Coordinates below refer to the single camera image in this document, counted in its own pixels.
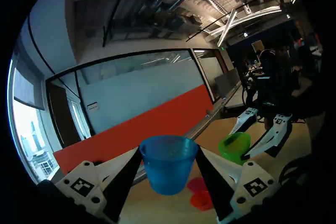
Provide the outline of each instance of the green cup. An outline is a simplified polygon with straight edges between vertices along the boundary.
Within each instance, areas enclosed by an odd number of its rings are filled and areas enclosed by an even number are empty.
[[[243,165],[247,160],[242,160],[240,156],[249,149],[250,142],[251,137],[249,134],[237,132],[221,140],[218,144],[218,149],[223,158]]]

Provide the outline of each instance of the wooden table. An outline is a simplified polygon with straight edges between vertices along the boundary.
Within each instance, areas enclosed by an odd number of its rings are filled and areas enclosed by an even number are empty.
[[[236,118],[213,121],[206,130],[195,140],[202,147],[220,155],[218,142],[229,134],[236,123]],[[252,144],[265,132],[264,124],[256,123],[246,131],[252,139]],[[276,158],[262,153],[252,160],[269,172],[275,179],[282,168],[291,160],[310,153],[310,138],[306,124],[293,124],[293,131]],[[200,171],[196,162],[192,167],[189,179],[199,177]],[[189,203],[192,193],[185,188],[173,196],[163,196],[154,192],[149,181],[133,186],[121,212],[120,224],[216,224],[214,209],[201,212]]]

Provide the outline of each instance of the red cup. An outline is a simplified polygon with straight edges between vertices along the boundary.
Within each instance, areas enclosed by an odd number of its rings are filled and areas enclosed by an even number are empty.
[[[198,191],[207,191],[207,186],[205,185],[202,177],[190,180],[186,187],[193,193],[197,193]]]
[[[213,203],[208,191],[198,191],[192,196],[190,203],[192,206],[201,211],[206,211],[213,208]]]

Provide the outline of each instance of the blue cup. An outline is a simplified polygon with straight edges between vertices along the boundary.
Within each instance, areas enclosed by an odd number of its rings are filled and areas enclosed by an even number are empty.
[[[197,150],[197,144],[185,137],[157,136],[143,141],[140,152],[152,189],[162,195],[181,192]]]

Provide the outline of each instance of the orange wall stripe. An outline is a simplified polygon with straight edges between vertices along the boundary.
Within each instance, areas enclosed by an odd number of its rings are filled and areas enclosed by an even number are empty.
[[[157,135],[184,135],[199,123],[213,105],[205,85],[200,85],[164,104],[142,113],[84,141],[54,153],[67,174],[82,161],[106,162]]]

